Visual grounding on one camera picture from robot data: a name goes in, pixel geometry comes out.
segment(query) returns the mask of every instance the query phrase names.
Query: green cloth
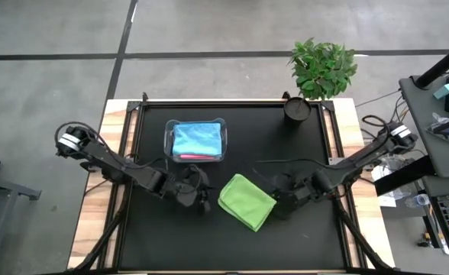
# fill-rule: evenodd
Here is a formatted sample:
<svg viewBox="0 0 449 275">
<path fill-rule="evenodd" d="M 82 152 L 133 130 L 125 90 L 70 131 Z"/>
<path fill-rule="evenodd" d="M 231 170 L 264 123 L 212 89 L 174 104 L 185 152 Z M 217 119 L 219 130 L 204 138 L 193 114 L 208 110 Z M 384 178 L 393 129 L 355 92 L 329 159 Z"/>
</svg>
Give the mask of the green cloth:
<svg viewBox="0 0 449 275">
<path fill-rule="evenodd" d="M 235 174 L 219 194 L 218 204 L 251 230 L 257 232 L 276 204 L 246 177 Z"/>
</svg>

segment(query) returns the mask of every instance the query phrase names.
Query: water bottle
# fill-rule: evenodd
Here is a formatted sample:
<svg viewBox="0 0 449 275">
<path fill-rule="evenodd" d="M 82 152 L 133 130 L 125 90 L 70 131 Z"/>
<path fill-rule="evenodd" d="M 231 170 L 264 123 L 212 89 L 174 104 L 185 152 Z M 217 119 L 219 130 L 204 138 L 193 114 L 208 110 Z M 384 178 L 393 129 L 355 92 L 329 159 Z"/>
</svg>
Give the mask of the water bottle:
<svg viewBox="0 0 449 275">
<path fill-rule="evenodd" d="M 424 205 L 430 204 L 430 198 L 426 194 L 416 195 L 412 198 L 409 198 L 405 201 L 406 206 L 409 208 L 417 208 L 422 207 Z"/>
</svg>

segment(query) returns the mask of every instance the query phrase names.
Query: desk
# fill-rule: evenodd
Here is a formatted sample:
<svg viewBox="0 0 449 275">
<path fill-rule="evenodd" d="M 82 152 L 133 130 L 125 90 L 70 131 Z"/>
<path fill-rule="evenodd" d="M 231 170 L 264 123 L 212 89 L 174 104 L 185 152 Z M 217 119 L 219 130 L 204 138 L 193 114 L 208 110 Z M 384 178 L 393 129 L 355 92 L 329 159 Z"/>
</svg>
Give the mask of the desk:
<svg viewBox="0 0 449 275">
<path fill-rule="evenodd" d="M 115 151 L 118 151 L 118 148 L 120 147 L 127 105 L 128 100 L 116 99 L 108 101 L 105 108 L 100 133 L 108 142 L 108 145 Z M 354 101 L 352 99 L 335 99 L 334 107 L 343 151 L 346 156 L 349 156 L 363 147 L 363 138 L 360 133 Z M 329 133 L 328 138 L 330 139 L 329 143 L 331 144 L 331 151 L 333 155 L 335 155 L 338 151 L 335 147 L 333 134 L 331 134 L 334 129 L 332 128 L 330 121 L 329 118 L 326 119 Z M 132 137 L 135 124 L 136 121 L 132 118 L 129 134 L 127 135 L 126 148 L 122 148 L 125 153 L 130 151 L 131 145 L 133 144 Z M 90 188 L 101 181 L 101 176 L 93 173 L 89 176 L 86 188 Z M 110 191 L 111 184 L 106 183 L 98 189 L 93 190 L 84 198 L 68 267 L 75 267 L 79 264 L 101 236 L 108 211 Z M 353 185 L 352 191 L 360 230 L 378 255 L 381 256 L 387 264 L 394 266 L 389 240 L 387 238 L 374 186 L 359 181 Z M 359 266 L 356 245 L 349 233 L 347 233 L 347 239 L 350 254 L 352 255 L 352 263 L 355 267 Z M 111 265 L 114 248 L 115 233 L 111 237 L 108 253 L 106 254 L 105 263 L 107 266 Z"/>
</svg>

